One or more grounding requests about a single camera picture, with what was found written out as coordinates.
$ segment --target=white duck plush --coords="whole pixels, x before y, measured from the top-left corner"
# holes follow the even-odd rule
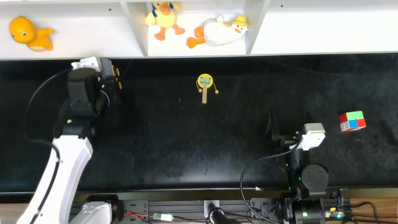
[[[230,44],[248,31],[249,24],[244,15],[238,15],[232,23],[225,23],[222,16],[217,19],[207,20],[203,26],[195,29],[195,37],[189,37],[187,45],[194,48],[198,44],[208,44],[209,46],[221,46]]]

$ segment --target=blue cube face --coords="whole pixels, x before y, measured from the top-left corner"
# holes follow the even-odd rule
[[[358,127],[358,123],[356,122],[356,120],[348,121],[348,122],[349,122],[349,127],[350,128],[357,128]]]

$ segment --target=colorful cube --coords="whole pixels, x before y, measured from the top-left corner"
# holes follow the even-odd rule
[[[340,115],[341,131],[356,131],[366,127],[362,111],[348,112]]]

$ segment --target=blue vest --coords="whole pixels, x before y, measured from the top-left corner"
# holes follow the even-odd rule
[[[174,8],[174,6],[173,6],[173,4],[171,2],[170,2],[170,8],[171,9]],[[157,14],[156,14],[155,10],[156,10],[156,7],[154,6],[154,3],[152,3],[152,14],[154,15],[154,17],[157,17]]]

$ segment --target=black table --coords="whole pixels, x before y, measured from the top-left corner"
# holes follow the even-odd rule
[[[283,133],[300,130],[309,111],[326,130],[310,151],[330,171],[330,187],[398,185],[398,56],[119,59],[126,103],[111,107],[78,190],[232,189],[249,162],[279,152],[264,139],[275,109]],[[73,60],[0,62],[0,192],[32,192],[50,150],[22,138],[33,91]],[[213,75],[201,103],[195,80]],[[29,134],[51,140],[67,97],[65,78],[49,83],[29,115]],[[361,110],[365,129],[342,133],[338,116]],[[256,164],[246,187],[286,189],[277,160]]]

